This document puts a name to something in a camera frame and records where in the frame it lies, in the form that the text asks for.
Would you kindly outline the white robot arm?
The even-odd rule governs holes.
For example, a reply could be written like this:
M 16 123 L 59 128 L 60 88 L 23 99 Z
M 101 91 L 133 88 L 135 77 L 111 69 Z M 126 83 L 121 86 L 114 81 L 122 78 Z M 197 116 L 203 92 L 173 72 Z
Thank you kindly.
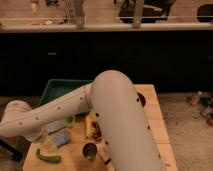
M 46 124 L 94 111 L 116 171 L 164 171 L 164 163 L 132 81 L 108 70 L 96 78 L 36 109 L 12 101 L 0 121 L 0 135 L 21 135 L 29 141 Z

